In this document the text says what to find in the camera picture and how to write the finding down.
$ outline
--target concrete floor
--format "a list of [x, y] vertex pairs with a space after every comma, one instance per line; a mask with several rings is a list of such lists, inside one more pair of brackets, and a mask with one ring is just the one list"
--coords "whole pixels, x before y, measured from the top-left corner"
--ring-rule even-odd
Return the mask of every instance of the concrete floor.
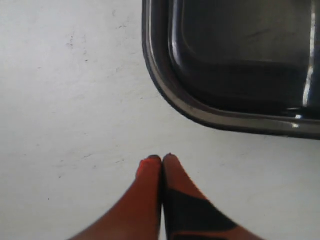
[[71, 237], [121, 197], [141, 159], [169, 152], [254, 233], [319, 239], [320, 141], [224, 132], [177, 113], [146, 69], [141, 8], [0, 0], [0, 239]]

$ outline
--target white floor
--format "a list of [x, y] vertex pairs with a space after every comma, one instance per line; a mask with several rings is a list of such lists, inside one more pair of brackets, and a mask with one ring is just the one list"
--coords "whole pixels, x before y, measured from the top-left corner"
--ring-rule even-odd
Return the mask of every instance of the white floor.
[[177, 113], [145, 67], [141, 6], [0, 0], [0, 239], [71, 237], [121, 197], [142, 158], [169, 152], [253, 232], [319, 239], [320, 141]]

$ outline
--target black tray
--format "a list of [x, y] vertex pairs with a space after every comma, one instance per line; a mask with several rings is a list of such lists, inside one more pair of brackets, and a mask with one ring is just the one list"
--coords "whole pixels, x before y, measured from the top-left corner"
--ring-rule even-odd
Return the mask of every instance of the black tray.
[[311, 0], [144, 0], [145, 61], [195, 122], [318, 139], [319, 12]]

